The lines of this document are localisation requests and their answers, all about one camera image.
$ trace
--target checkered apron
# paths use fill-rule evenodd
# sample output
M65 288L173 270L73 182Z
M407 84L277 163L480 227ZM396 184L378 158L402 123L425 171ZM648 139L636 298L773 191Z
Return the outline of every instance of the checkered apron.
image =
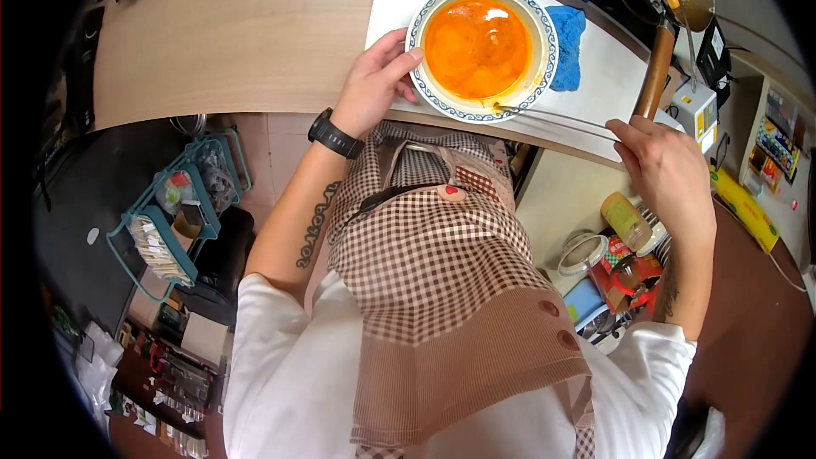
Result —
M594 457L589 368L563 299L532 264L501 141L383 122L335 201L329 267L363 319L357 457L410 457L464 417L558 384L576 456Z

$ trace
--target wristwatch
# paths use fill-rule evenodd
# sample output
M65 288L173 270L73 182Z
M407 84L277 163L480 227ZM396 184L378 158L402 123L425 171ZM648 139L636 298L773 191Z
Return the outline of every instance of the wristwatch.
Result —
M345 156L348 159L356 159L360 156L365 142L353 138L341 132L332 125L329 118L332 117L332 108L327 108L315 119L314 124L309 129L309 141L318 141L335 153Z

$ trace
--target black chair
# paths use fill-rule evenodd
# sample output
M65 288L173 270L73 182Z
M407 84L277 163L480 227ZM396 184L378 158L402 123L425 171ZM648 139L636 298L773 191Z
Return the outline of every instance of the black chair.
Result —
M238 310L238 284L255 241L255 221L249 212L235 206L225 209L220 220L218 239L206 241L195 261L195 285L176 285L176 290L190 311L232 329Z

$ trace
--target blue cloth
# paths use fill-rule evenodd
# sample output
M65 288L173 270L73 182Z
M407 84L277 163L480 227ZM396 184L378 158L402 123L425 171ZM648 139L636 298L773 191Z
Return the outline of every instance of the blue cloth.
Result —
M580 9L568 5L551 5L547 12L558 36L558 67L550 88L554 91L575 91L581 85L578 53L581 35L587 28L587 18Z

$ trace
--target hand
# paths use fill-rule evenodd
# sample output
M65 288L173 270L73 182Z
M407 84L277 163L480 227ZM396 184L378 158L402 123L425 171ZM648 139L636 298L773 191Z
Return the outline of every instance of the hand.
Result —
M666 226L672 248L713 249L717 235L708 164L697 143L667 125L632 116L606 127L643 202Z
M408 73L424 54L422 48L405 51L407 32L407 27L389 32L354 61L331 115L343 133L365 137L385 117L397 94L416 103Z

